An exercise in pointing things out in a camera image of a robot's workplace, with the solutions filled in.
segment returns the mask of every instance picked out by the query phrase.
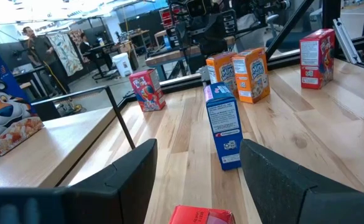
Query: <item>red cereal box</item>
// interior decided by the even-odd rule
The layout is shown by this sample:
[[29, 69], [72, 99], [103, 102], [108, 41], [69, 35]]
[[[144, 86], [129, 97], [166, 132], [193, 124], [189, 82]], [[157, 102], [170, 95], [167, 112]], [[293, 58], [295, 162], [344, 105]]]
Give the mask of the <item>red cereal box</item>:
[[178, 205], [169, 224], [235, 224], [235, 220], [228, 210]]
[[129, 81], [143, 112], [161, 110], [165, 106], [165, 96], [154, 69], [132, 74]]
[[301, 87], [321, 89], [334, 79], [335, 32], [320, 29], [299, 42]]

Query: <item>orange cereal box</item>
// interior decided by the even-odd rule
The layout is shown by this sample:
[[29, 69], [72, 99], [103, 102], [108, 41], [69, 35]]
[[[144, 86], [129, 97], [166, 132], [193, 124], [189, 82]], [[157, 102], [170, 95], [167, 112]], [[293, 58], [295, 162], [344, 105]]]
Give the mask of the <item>orange cereal box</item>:
[[269, 95], [268, 65], [264, 48], [245, 50], [232, 58], [238, 97], [242, 102], [256, 103]]
[[224, 52], [207, 59], [207, 67], [211, 84], [224, 82], [227, 88], [237, 98], [237, 85], [234, 77], [233, 64], [231, 62], [234, 52]]

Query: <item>man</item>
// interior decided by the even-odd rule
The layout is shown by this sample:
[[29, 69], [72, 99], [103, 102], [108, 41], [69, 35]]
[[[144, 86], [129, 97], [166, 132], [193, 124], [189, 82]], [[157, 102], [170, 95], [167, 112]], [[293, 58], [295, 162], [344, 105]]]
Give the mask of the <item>man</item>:
[[[30, 27], [23, 28], [23, 32], [27, 34], [27, 49], [28, 57], [35, 66], [43, 65], [49, 70], [49, 73], [54, 76], [54, 80], [59, 90], [63, 94], [70, 92], [65, 77], [67, 74], [61, 62], [56, 59], [55, 51], [50, 42], [45, 37], [35, 36], [34, 31]], [[52, 93], [55, 93], [54, 88], [51, 86], [48, 77], [41, 76], [45, 84], [50, 88]]]

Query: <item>monitor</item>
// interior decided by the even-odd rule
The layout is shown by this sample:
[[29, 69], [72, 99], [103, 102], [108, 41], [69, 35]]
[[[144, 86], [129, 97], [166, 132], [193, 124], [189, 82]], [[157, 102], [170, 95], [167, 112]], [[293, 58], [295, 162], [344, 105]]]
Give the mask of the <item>monitor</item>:
[[16, 67], [31, 63], [20, 42], [0, 44], [0, 56], [10, 71], [13, 71]]

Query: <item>tapestry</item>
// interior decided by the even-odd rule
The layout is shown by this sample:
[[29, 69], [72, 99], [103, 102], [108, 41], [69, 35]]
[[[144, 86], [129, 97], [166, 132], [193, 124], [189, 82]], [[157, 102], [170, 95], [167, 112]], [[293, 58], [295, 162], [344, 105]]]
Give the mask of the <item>tapestry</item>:
[[87, 57], [82, 56], [82, 53], [80, 50], [80, 44], [83, 42], [83, 40], [81, 38], [82, 33], [83, 33], [83, 31], [81, 29], [71, 30], [70, 32], [68, 32], [68, 34], [70, 35], [70, 38], [75, 43], [75, 46], [77, 46], [78, 53], [81, 55], [81, 58], [82, 58], [82, 62], [88, 63], [89, 59]]
[[71, 76], [76, 71], [82, 70], [82, 64], [67, 34], [55, 34], [47, 37], [57, 53], [67, 75]]

